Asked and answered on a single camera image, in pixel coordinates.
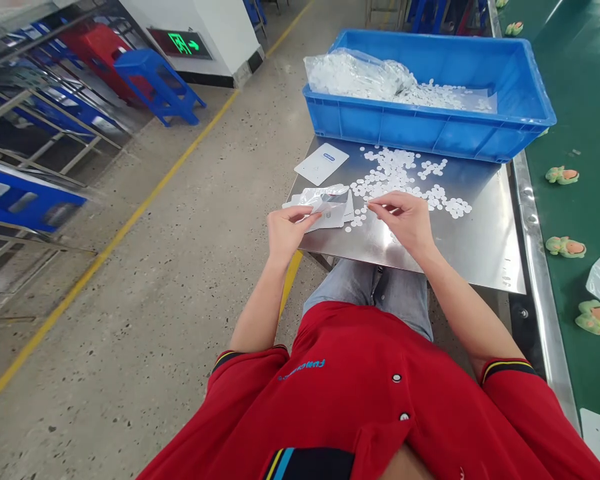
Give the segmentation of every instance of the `green exit sign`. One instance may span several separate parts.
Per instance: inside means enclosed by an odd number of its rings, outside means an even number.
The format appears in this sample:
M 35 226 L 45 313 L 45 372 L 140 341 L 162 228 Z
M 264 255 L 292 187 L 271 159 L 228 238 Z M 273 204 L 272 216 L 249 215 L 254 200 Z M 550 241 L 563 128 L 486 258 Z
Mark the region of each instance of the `green exit sign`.
M 148 29 L 149 33 L 170 57 L 212 60 L 207 46 L 196 32 Z

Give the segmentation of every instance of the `blue logo label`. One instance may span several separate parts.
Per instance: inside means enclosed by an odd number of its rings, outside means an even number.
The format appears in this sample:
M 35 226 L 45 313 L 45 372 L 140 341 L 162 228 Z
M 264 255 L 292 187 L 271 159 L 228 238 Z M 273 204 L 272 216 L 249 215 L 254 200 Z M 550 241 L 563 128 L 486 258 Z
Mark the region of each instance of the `blue logo label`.
M 298 370 L 304 370 L 305 368 L 311 368 L 311 369 L 313 369 L 313 368 L 322 368 L 324 366 L 325 366 L 325 359 L 322 359 L 322 361 L 304 362 L 302 365 L 294 368 L 290 374 L 285 375 L 284 377 L 278 377 L 278 381 L 282 381 L 282 380 L 288 379 L 290 376 L 292 376 Z

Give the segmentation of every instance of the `green conveyor belt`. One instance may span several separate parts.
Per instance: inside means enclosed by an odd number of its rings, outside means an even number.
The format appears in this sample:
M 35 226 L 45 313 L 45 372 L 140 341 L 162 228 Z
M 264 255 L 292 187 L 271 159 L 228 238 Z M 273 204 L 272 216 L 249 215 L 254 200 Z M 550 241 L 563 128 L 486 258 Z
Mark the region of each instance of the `green conveyor belt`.
M 575 402 L 600 414 L 600 336 L 573 320 L 600 257 L 600 0 L 510 0 L 500 12 L 504 31 L 522 21 L 557 125 L 526 150 L 543 238 L 565 236 L 587 246 L 584 259 L 548 255 L 553 295 Z M 565 165 L 580 172 L 572 185 L 549 184 L 544 174 Z

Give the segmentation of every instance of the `red polo shirt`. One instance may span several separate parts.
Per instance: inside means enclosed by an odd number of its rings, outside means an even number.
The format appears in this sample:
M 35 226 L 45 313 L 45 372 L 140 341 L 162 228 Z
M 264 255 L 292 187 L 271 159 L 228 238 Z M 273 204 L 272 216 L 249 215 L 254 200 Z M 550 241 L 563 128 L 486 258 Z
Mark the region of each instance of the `red polo shirt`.
M 284 346 L 224 352 L 198 412 L 139 480 L 376 479 L 406 442 L 437 479 L 600 479 L 523 359 L 476 383 L 374 307 L 324 302 Z

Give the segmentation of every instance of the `jeans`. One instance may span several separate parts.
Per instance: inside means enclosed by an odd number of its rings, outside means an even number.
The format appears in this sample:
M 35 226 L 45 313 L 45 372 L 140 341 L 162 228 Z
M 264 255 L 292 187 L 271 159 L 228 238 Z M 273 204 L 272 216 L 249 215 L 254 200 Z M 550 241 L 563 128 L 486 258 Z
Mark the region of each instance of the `jeans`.
M 421 273 L 384 267 L 373 288 L 376 271 L 376 265 L 341 259 L 305 302 L 302 316 L 324 301 L 372 305 L 395 315 L 412 330 L 433 341 L 426 277 Z

